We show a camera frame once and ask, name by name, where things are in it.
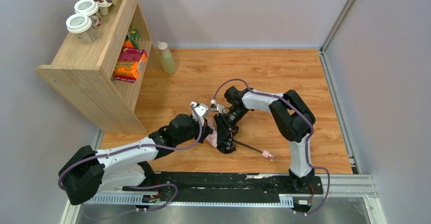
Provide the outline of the pink folding umbrella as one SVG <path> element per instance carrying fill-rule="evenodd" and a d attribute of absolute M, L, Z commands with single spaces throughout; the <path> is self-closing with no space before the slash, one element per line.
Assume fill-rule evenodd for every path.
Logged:
<path fill-rule="evenodd" d="M 213 125 L 214 133 L 211 134 L 210 136 L 208 136 L 205 140 L 208 141 L 210 143 L 210 145 L 212 145 L 214 148 L 217 148 L 217 128 L 216 128 L 216 124 L 215 124 L 214 119 L 209 120 L 209 122 L 212 123 L 212 125 Z M 254 148 L 254 147 L 250 146 L 250 145 L 247 145 L 247 144 L 242 143 L 242 142 L 240 142 L 238 140 L 235 140 L 234 138 L 233 138 L 233 142 L 234 142 L 235 146 L 236 145 L 243 146 L 245 148 L 248 148 L 250 150 L 253 150 L 253 151 L 256 151 L 256 152 L 260 153 L 262 155 L 262 157 L 264 157 L 266 159 L 269 159 L 271 162 L 274 161 L 274 158 L 275 158 L 274 155 L 271 154 L 268 150 L 263 150 L 263 151 L 259 150 L 257 148 Z"/>

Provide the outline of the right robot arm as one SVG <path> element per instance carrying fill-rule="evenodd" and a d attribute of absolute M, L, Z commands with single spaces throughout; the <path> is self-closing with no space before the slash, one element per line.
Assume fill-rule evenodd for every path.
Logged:
<path fill-rule="evenodd" d="M 211 101 L 217 134 L 210 143 L 221 153 L 232 153 L 238 141 L 238 122 L 252 110 L 270 113 L 281 135 L 288 141 L 291 153 L 290 184 L 296 190 L 307 188 L 315 175 L 310 161 L 310 137 L 314 131 L 315 116 L 294 90 L 286 93 L 263 93 L 255 89 L 239 91 L 231 86 L 224 93 L 230 107 L 224 110 Z"/>

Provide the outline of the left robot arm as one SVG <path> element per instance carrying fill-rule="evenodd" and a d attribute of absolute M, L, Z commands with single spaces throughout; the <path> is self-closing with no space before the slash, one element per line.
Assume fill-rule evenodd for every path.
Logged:
<path fill-rule="evenodd" d="M 200 125 L 192 116 L 178 114 L 166 126 L 128 145 L 94 150 L 79 148 L 58 173 L 58 186 L 72 205 L 80 205 L 94 195 L 126 186 L 139 186 L 148 177 L 146 162 L 184 150 L 180 144 L 194 139 L 202 143 L 215 131 L 212 122 Z"/>

